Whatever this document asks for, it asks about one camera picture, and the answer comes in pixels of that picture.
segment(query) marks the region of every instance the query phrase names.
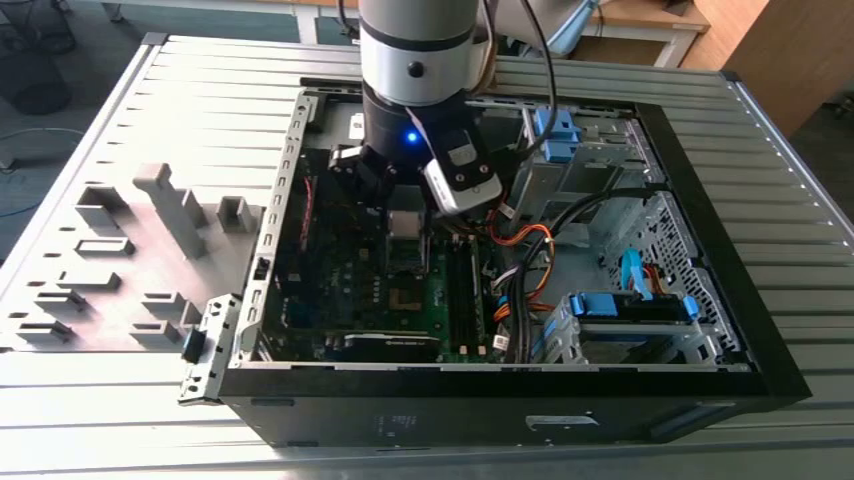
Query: orange wire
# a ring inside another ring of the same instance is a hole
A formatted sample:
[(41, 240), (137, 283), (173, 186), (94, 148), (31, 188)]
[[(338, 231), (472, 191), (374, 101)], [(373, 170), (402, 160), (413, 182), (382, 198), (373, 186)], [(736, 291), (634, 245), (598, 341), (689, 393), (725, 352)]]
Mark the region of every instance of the orange wire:
[[(549, 230), (549, 227), (542, 223), (526, 225), (520, 229), (517, 234), (510, 238), (500, 237), (498, 233), (496, 232), (496, 216), (497, 215), (498, 215), (498, 208), (494, 209), (488, 216), (488, 230), (490, 232), (490, 238), (493, 238), (493, 241), (500, 245), (505, 247), (513, 247), (514, 245), (518, 245), (520, 242), (522, 242), (522, 240), (525, 240), (528, 236), (536, 231), (541, 232), (546, 237), (546, 243), (549, 244), (549, 254), (552, 255), (552, 262), (549, 263), (549, 267), (546, 267), (546, 272), (544, 273), (544, 277), (540, 279), (537, 288), (534, 289), (533, 292), (528, 294), (529, 301), (533, 301), (544, 293), (544, 289), (546, 288), (546, 283), (549, 282), (549, 277), (552, 276), (552, 267), (556, 259), (556, 241), (554, 241), (556, 239), (552, 235), (552, 230)], [(532, 307), (530, 307), (532, 310), (534, 310), (533, 308), (534, 305), (545, 305), (545, 304), (532, 303)], [(501, 319), (508, 315), (510, 315), (510, 307), (508, 305), (504, 305), (502, 308), (500, 308), (498, 311), (496, 312), (496, 315), (494, 315), (496, 321), (501, 321)]]

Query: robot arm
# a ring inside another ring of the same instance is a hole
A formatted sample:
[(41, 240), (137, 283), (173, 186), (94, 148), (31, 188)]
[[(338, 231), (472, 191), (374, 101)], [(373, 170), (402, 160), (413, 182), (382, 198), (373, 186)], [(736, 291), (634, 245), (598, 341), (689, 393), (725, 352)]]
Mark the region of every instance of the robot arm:
[[(593, 3), (598, 0), (584, 0), (570, 16), (568, 23), (582, 25), (573, 30), (576, 37), (589, 18), (580, 12)], [(480, 0), (360, 3), (366, 152), (376, 163), (401, 172), (401, 179), (426, 183), (446, 215), (502, 194), (466, 106), (478, 4)]]

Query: black cable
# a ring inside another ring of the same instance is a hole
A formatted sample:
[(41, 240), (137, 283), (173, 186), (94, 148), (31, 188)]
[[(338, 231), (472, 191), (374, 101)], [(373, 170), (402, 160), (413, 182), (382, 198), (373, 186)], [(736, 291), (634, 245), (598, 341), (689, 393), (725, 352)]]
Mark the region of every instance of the black cable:
[(522, 152), (520, 152), (522, 159), (526, 159), (534, 152), (537, 152), (537, 149), (549, 139), (549, 137), (552, 136), (552, 131), (556, 128), (556, 122), (558, 121), (558, 86), (556, 85), (556, 67), (552, 63), (552, 52), (549, 51), (549, 43), (546, 42), (544, 29), (540, 26), (540, 22), (537, 21), (537, 15), (534, 15), (534, 9), (532, 8), (529, 0), (520, 0), (520, 2), (522, 3), (522, 8), (525, 9), (525, 13), (529, 17), (529, 21), (532, 22), (532, 26), (534, 27), (534, 31), (537, 33), (537, 39), (540, 40), (544, 58), (546, 59), (546, 72), (549, 75), (549, 122), (546, 122), (546, 126), (544, 127), (544, 131), (541, 132), (540, 136), (534, 139), (528, 148), (522, 150)]
[(348, 14), (345, 13), (345, 0), (338, 0), (338, 23), (342, 26), (342, 35), (348, 35), (352, 40), (360, 39), (360, 30), (348, 23)]
[[(561, 229), (566, 223), (573, 223), (573, 221), (588, 212), (593, 207), (596, 207), (600, 203), (608, 201), (612, 198), (640, 198), (648, 199), (653, 195), (656, 195), (656, 191), (646, 188), (617, 188), (613, 190), (606, 190), (605, 192), (594, 193), (593, 195), (588, 195), (585, 198), (576, 201), (558, 215), (556, 221), (552, 224), (552, 236), (553, 238), (558, 238), (558, 234), (561, 233)], [(529, 247), (529, 250), (522, 258), (520, 270), (513, 276), (510, 282), (510, 294), (508, 295), (508, 301), (510, 304), (510, 318), (514, 324), (514, 332), (517, 335), (516, 341), (518, 344), (517, 350), (517, 363), (528, 363), (530, 361), (530, 350), (532, 350), (532, 342), (530, 342), (530, 311), (528, 298), (525, 293), (525, 275), (529, 269), (534, 258), (537, 257), (537, 253), (546, 245), (546, 237), (541, 237), (540, 240)]]

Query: floor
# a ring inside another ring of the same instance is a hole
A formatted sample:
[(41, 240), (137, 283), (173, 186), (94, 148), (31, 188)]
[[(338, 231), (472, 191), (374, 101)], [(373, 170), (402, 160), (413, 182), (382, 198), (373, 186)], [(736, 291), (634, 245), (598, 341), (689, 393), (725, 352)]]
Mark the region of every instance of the floor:
[[(74, 52), (57, 57), (57, 63), (74, 91), (73, 104), (57, 114), (27, 117), (0, 101), (0, 136), (30, 127), (85, 131), (146, 32), (300, 41), (297, 21), (288, 15), (127, 5), (123, 12), (129, 22), (114, 24), (107, 20), (99, 4), (74, 0), (70, 4), (73, 13), (69, 21), (79, 46)], [(348, 42), (332, 19), (322, 19), (318, 27), (321, 43)], [(837, 120), (831, 110), (820, 110), (793, 138), (796, 148), (849, 216), (854, 216), (854, 190), (848, 187), (848, 179), (854, 178), (852, 132), (854, 115)], [(71, 133), (33, 133), (3, 142), (3, 147), (15, 152), (21, 161), (17, 170), (5, 171), (0, 175), (0, 262), (27, 226), (33, 210), (11, 216), (10, 213), (38, 205), (77, 140)]]

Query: wire bundle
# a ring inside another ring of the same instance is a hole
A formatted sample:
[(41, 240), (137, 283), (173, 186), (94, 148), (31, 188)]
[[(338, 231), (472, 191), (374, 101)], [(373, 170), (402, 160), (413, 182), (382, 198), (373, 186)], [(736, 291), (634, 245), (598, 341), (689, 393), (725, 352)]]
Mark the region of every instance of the wire bundle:
[[(608, 201), (612, 198), (650, 198), (656, 192), (646, 188), (618, 188), (606, 190), (593, 195), (586, 196), (576, 203), (573, 203), (558, 215), (553, 222), (549, 231), (554, 236), (561, 233), (564, 225), (573, 223), (573, 221), (590, 211), (598, 204)], [(505, 356), (506, 363), (528, 363), (530, 360), (530, 331), (532, 331), (532, 308), (529, 307), (530, 297), (526, 298), (525, 293), (525, 276), (529, 271), (529, 266), (537, 257), (537, 253), (546, 245), (546, 237), (541, 237), (538, 241), (529, 247), (529, 250), (522, 258), (520, 268), (510, 280), (508, 291), (508, 308), (510, 311), (512, 326), (509, 328), (512, 332), (512, 338), (516, 342), (512, 342), (508, 355)], [(550, 248), (554, 251), (554, 241), (549, 242)]]

